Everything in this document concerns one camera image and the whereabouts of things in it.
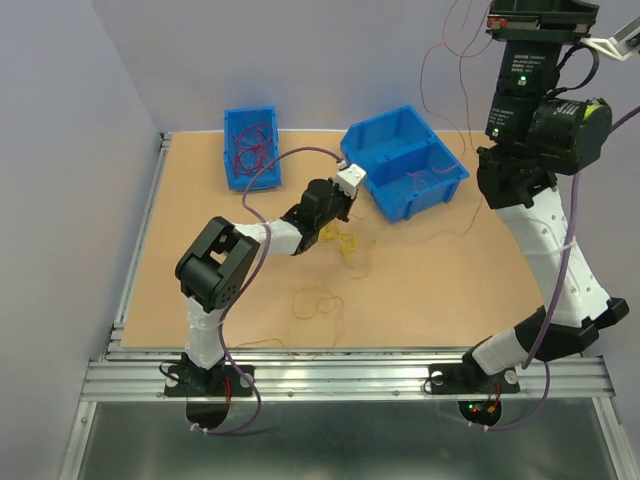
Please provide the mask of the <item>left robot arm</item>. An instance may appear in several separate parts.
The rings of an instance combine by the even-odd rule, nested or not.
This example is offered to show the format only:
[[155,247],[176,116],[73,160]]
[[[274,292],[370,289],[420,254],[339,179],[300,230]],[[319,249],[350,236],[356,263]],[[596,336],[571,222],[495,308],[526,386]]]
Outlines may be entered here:
[[215,217],[176,266],[188,308],[185,346],[188,382],[199,393],[215,392],[224,358],[219,328],[223,314],[243,292],[254,260],[262,255],[295,256],[309,250],[335,219],[346,222],[362,179],[336,175],[309,182],[299,203],[281,218],[234,224]]

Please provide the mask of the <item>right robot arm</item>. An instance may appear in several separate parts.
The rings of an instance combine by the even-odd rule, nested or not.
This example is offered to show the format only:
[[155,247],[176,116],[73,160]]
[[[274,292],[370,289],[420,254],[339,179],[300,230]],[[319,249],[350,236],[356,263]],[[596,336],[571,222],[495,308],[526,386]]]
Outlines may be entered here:
[[563,208],[557,187],[559,176],[578,177],[600,157],[612,131],[605,100],[571,100],[559,83],[569,58],[590,49],[597,14],[585,1],[495,1],[489,8],[488,33],[505,49],[486,125],[491,146],[477,151],[477,183],[525,256],[543,303],[465,354],[460,378],[472,390],[508,368],[580,353],[629,312],[592,273],[575,236],[577,214]]

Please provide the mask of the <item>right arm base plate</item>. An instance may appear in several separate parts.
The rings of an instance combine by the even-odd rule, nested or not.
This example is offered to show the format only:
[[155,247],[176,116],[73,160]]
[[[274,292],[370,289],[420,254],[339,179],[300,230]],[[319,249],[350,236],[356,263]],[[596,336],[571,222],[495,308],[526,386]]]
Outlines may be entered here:
[[480,368],[466,363],[432,364],[422,390],[431,395],[515,394],[520,384],[514,369],[486,375]]

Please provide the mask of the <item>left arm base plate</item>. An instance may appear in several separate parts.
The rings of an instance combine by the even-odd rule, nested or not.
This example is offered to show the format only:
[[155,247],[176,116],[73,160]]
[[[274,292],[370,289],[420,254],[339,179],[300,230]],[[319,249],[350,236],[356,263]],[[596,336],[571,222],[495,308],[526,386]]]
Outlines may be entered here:
[[230,365],[218,365],[203,375],[190,372],[183,365],[160,366],[165,378],[163,395],[169,398],[249,398],[253,390]]

